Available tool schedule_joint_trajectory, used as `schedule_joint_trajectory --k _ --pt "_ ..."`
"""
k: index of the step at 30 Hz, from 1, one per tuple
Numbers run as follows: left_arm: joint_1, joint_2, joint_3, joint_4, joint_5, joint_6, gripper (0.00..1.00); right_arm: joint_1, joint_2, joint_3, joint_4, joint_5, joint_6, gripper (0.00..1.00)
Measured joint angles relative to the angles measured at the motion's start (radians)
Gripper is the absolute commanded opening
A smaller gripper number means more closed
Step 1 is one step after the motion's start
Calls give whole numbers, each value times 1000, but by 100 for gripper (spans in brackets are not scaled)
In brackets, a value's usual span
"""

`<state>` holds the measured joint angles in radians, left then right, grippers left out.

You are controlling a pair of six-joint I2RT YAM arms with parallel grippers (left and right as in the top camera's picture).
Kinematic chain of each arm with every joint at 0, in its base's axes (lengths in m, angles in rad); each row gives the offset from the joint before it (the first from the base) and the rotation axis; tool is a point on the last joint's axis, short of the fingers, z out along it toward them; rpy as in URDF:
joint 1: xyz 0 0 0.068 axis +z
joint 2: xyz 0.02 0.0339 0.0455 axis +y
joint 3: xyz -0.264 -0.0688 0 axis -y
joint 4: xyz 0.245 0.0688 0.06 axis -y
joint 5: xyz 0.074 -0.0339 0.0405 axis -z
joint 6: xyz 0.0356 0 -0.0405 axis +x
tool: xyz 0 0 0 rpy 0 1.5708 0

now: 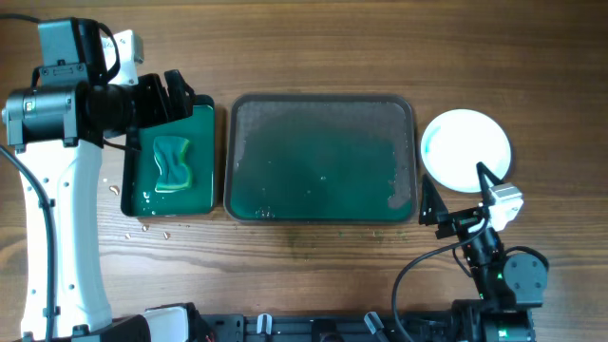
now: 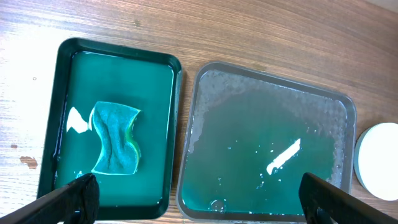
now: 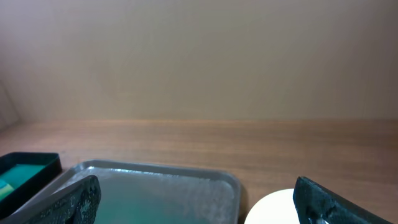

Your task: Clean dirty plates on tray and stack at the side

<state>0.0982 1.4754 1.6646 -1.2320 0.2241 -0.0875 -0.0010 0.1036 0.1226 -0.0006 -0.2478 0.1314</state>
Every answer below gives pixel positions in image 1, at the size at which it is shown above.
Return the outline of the white plate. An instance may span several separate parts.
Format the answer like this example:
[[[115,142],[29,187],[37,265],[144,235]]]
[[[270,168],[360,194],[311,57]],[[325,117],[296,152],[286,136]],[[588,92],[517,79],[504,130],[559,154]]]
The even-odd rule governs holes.
[[[433,119],[423,133],[420,156],[436,181],[461,193],[481,191],[478,162],[502,179],[512,161],[505,131],[493,119],[472,109],[452,109]]]

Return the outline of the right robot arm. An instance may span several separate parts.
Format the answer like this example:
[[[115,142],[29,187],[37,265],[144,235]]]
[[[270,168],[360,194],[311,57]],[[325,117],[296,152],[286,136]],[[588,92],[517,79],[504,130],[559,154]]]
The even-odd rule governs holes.
[[[543,303],[549,262],[525,246],[506,248],[499,233],[523,207],[523,194],[483,163],[476,165],[482,201],[449,212],[429,176],[423,176],[419,223],[438,239],[456,237],[477,299],[455,300],[444,312],[415,313],[403,322],[416,341],[534,341],[531,311]]]

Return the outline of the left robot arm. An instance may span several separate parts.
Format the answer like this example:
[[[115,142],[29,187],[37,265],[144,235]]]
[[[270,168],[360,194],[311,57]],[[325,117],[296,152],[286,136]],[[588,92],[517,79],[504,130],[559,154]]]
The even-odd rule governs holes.
[[[102,151],[121,135],[136,153],[142,128],[188,118],[195,94],[176,70],[120,84],[108,65],[111,30],[92,19],[38,22],[43,63],[2,111],[2,155],[20,172],[28,237],[25,341],[192,341],[190,304],[114,318],[99,256],[97,183]]]

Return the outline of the green yellow sponge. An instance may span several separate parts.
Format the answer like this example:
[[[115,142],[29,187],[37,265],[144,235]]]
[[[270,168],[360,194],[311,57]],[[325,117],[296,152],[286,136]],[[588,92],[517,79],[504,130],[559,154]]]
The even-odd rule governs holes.
[[[157,193],[174,193],[192,186],[193,174],[186,163],[190,141],[177,136],[159,136],[153,141],[153,154],[159,168]]]

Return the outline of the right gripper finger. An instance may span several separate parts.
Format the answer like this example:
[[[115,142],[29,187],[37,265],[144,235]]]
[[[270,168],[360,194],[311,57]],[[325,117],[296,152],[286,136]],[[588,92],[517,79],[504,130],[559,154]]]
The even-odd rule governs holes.
[[[482,161],[476,164],[476,170],[483,202],[493,202],[494,199],[490,196],[490,188],[494,185],[502,185],[504,181],[494,175]]]
[[[422,177],[419,223],[440,224],[447,220],[448,210],[429,175]]]

